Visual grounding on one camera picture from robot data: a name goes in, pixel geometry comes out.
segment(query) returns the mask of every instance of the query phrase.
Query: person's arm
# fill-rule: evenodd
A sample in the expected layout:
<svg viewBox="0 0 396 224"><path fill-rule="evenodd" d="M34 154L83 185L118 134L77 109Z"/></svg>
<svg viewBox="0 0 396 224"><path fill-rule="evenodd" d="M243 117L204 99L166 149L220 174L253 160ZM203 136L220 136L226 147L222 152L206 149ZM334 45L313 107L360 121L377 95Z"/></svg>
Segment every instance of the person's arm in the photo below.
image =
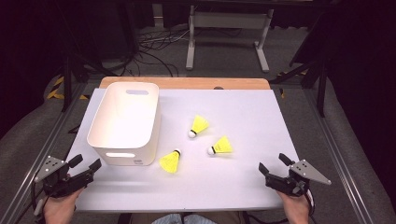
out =
<svg viewBox="0 0 396 224"><path fill-rule="evenodd" d="M279 191L276 193L283 201L283 209L290 224L308 223L309 204L304 195L291 197Z"/></svg>
<svg viewBox="0 0 396 224"><path fill-rule="evenodd" d="M68 224L70 223L74 210L76 199L84 189L62 198L49 197L44 206L44 217L47 224Z"/></svg>

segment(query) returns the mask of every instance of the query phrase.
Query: shuttlecock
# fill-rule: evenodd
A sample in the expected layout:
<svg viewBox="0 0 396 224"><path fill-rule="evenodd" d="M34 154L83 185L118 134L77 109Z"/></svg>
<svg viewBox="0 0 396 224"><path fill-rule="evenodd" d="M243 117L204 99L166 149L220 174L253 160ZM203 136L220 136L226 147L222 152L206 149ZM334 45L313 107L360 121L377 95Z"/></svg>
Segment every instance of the shuttlecock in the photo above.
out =
<svg viewBox="0 0 396 224"><path fill-rule="evenodd" d="M213 146L207 149L209 155L214 155L216 153L227 153L232 152L233 148L228 141L227 136L222 136L220 140Z"/></svg>
<svg viewBox="0 0 396 224"><path fill-rule="evenodd" d="M199 115L196 115L191 130L189 131L189 137L195 137L198 133L205 130L208 126L209 122L207 122L206 119Z"/></svg>
<svg viewBox="0 0 396 224"><path fill-rule="evenodd" d="M161 167L168 173L175 173L177 171L178 159L180 158L181 151L176 148L173 152L160 158Z"/></svg>

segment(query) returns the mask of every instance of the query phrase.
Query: robotic arm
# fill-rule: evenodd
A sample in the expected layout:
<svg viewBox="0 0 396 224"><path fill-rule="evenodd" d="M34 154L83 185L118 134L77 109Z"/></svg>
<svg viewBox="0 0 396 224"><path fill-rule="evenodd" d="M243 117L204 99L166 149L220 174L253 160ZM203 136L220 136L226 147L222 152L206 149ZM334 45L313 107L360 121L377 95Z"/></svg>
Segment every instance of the robotic arm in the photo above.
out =
<svg viewBox="0 0 396 224"><path fill-rule="evenodd" d="M41 167L35 182L43 182L43 189L47 195L60 198L72 194L78 189L87 187L93 181L94 173L102 166L100 160L96 160L89 169L75 176L69 177L67 172L82 162L81 154L65 162L48 156Z"/></svg>
<svg viewBox="0 0 396 224"><path fill-rule="evenodd" d="M315 180L326 185L332 183L332 181L322 175L306 160L298 162L291 161L282 153L279 153L279 159L290 167L287 177L271 175L261 162L259 164L259 170L265 176L265 185L267 187L283 192L289 196L299 197L309 191L310 180Z"/></svg>

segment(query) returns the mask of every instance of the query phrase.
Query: black metal frame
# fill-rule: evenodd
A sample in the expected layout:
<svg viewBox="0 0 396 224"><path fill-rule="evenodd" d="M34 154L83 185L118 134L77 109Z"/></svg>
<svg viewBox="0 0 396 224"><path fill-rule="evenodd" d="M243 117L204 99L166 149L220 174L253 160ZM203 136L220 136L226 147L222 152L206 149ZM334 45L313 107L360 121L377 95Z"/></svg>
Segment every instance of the black metal frame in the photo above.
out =
<svg viewBox="0 0 396 224"><path fill-rule="evenodd" d="M182 5L210 5L210 6L239 6L239 7L269 7L273 9L280 8L291 8L291 9L314 9L322 12L329 12L339 10L339 6L335 4L329 4L329 1L314 1L314 2L295 2L295 1L269 1L269 0L201 0L201 1L181 1L181 0L116 0L118 5L118 11L120 15L125 14L126 3L145 3L145 4L182 4ZM64 51L64 108L63 112L71 104L72 101L72 85L71 85L71 74L76 77L78 82L85 82L88 80L88 74L84 69L83 65L87 64L95 70L103 73L108 77L115 77L116 74L112 73L108 69L105 69L101 64L94 62L87 56L83 55L81 50L78 49L76 43L73 42L73 34L68 27L67 21L57 3L57 0L41 0L45 13L48 15L49 20L53 21L53 26L57 31L57 34L62 41ZM121 19L122 30L126 36L130 36L132 31L128 21ZM326 58L327 52L321 52L321 59ZM323 101L324 101L324 88L326 79L326 64L324 60L312 61L303 64L301 67L296 68L288 72L283 77L278 77L274 80L270 80L270 83L280 83L294 75L298 75L300 72L312 67L322 67L321 70L313 72L309 70L307 76L302 81L304 88L312 88L315 81L320 79L319 93L318 93L318 110L320 115L323 114Z"/></svg>

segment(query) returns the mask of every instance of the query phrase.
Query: white table surface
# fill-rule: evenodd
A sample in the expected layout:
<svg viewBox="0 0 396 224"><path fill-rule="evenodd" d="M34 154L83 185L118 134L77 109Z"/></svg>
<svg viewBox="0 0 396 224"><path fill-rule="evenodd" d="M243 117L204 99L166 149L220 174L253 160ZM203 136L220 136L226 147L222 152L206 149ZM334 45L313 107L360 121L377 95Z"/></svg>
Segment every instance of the white table surface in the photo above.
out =
<svg viewBox="0 0 396 224"><path fill-rule="evenodd" d="M100 158L87 134L106 89L96 89L66 161L81 154L70 169L75 175ZM114 166L102 160L94 181L80 194L79 211L164 212L256 210L282 206L265 186L262 162L274 175L289 167L277 157L298 161L273 91L160 90L162 123L157 156L149 166ZM209 128L188 137L195 115ZM227 135L233 153L209 156L206 149ZM182 154L175 174L166 173L159 158L175 148Z"/></svg>

